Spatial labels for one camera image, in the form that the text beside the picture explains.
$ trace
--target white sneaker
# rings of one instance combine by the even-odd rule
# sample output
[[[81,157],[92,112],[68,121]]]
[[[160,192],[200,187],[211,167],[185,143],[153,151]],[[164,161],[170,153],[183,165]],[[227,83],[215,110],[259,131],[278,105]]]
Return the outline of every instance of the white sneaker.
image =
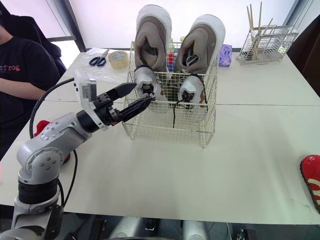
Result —
[[[178,100],[184,103],[207,104],[205,84],[200,76],[191,74],[184,79],[178,93]],[[186,111],[192,113],[189,117],[196,122],[202,121],[208,112],[205,105],[185,105]]]
[[[157,101],[151,102],[149,109],[154,113],[166,113],[169,111],[168,99],[158,83],[154,71],[147,65],[141,65],[134,71],[134,81],[136,83],[136,91],[140,98],[152,97]]]
[[[157,5],[146,5],[136,18],[135,66],[149,65],[155,72],[167,72],[167,52],[171,38],[169,13]]]
[[[206,74],[218,57],[225,35],[225,26],[219,18],[209,14],[199,16],[181,44],[174,72]]]

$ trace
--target white wire basket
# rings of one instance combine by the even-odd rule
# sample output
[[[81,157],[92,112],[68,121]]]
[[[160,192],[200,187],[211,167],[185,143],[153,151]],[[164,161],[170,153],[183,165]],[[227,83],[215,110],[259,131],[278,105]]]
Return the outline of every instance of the white wire basket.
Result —
[[[298,35],[294,26],[262,26],[249,30],[239,56],[241,65],[281,61]]]
[[[128,83],[135,81],[134,71],[135,52],[134,42],[131,44],[129,57]],[[172,42],[171,52],[168,53],[168,69],[173,70],[175,58],[181,43]],[[173,140],[179,142],[194,142],[205,148],[215,133],[216,122],[216,90],[218,58],[209,66],[208,74],[202,77],[207,103],[186,103],[178,101],[178,91],[183,79],[190,74],[173,72],[156,72],[157,82],[168,101],[153,101],[149,107],[139,115],[122,123],[128,136]],[[124,99],[124,107],[139,99],[134,89]]]

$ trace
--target red object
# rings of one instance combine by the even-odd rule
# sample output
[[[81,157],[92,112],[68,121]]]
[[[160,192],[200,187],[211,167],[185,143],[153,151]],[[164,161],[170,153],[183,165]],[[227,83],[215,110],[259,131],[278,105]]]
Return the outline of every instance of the red object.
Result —
[[[36,125],[36,133],[34,134],[34,136],[38,136],[42,130],[49,124],[49,121],[46,120],[41,120],[37,125]]]
[[[167,62],[169,64],[173,64],[174,63],[174,54],[173,53],[168,53],[167,55]]]
[[[301,161],[300,171],[309,189],[315,208],[320,213],[320,156],[306,156]]]
[[[36,133],[34,134],[34,136],[38,136],[43,129],[45,129],[45,127],[49,124],[49,121],[46,120],[41,120],[37,125],[36,125]],[[65,157],[63,163],[65,164],[68,160],[70,159],[70,153]]]

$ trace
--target black t-shirt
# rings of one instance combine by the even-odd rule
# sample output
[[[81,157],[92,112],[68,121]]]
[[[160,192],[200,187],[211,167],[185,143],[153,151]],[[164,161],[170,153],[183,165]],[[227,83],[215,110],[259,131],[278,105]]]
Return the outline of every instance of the black t-shirt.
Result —
[[[0,45],[0,78],[31,83],[46,91],[57,83],[59,72],[53,58],[40,44],[13,37]],[[0,92],[1,148],[8,142],[7,138],[14,140],[19,134],[36,102]]]

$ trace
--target robotic arm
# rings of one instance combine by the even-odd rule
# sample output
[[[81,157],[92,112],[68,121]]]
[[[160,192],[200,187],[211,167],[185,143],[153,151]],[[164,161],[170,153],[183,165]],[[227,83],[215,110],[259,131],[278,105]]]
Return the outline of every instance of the robotic arm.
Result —
[[[0,240],[56,238],[63,217],[63,206],[57,204],[57,185],[65,156],[98,129],[105,131],[110,125],[130,120],[153,100],[141,98],[119,111],[113,108],[114,101],[129,94],[135,83],[123,83],[97,96],[96,82],[92,78],[76,73],[75,81],[84,110],[54,120],[17,152],[21,164],[18,196],[14,200],[11,230],[1,233]]]

